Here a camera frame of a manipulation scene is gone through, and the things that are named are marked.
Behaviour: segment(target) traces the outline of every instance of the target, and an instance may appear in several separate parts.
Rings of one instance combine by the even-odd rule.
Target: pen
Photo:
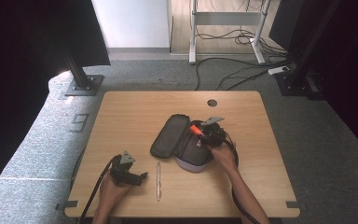
[[[161,198],[161,167],[159,162],[157,163],[157,201]]]

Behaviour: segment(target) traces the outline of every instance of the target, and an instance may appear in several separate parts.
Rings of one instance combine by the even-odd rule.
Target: gray carpet
[[[223,77],[243,67],[222,60],[202,64],[199,90],[215,90]],[[68,73],[49,82],[43,109],[0,175],[0,223],[76,223],[56,205],[69,196],[77,157],[88,142],[106,91],[193,91],[197,86],[196,66],[188,61],[112,61],[112,66],[85,71],[104,75],[96,96],[65,97],[72,79]],[[231,79],[223,89],[241,80]],[[233,91],[259,91],[265,104],[301,206],[299,217],[283,218],[282,223],[358,223],[358,140],[330,105],[283,97],[269,75],[250,79]]]

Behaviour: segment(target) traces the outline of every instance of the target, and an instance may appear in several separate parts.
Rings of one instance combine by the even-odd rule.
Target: wooden tabletop
[[[216,106],[210,106],[210,100]],[[297,217],[298,208],[280,150],[261,96],[256,91],[110,91],[103,98],[89,143],[68,201],[78,201],[65,214],[80,217],[104,166],[128,150],[136,159],[130,171],[148,172],[141,187],[133,187],[112,217],[238,217],[231,185],[223,169],[211,161],[192,174],[174,157],[159,160],[149,150],[173,114],[191,120],[224,117],[219,124],[236,142],[239,169],[269,217]],[[157,201],[157,163],[161,163],[162,196]],[[96,194],[89,211],[98,204]]]

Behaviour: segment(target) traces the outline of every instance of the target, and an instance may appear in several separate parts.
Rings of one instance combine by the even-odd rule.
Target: white power strip
[[[282,66],[282,67],[277,67],[277,68],[271,68],[268,70],[268,73],[270,75],[274,75],[274,74],[278,74],[278,73],[282,73],[282,72],[287,72],[290,69],[286,66]]]

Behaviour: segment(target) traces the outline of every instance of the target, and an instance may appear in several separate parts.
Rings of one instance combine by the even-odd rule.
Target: black case
[[[182,168],[193,172],[200,171],[213,159],[211,151],[206,146],[197,146],[199,139],[190,131],[191,125],[200,123],[200,120],[190,121],[190,117],[186,115],[172,115],[158,134],[150,153],[161,159],[174,155],[180,161],[189,164],[184,167],[178,162]]]

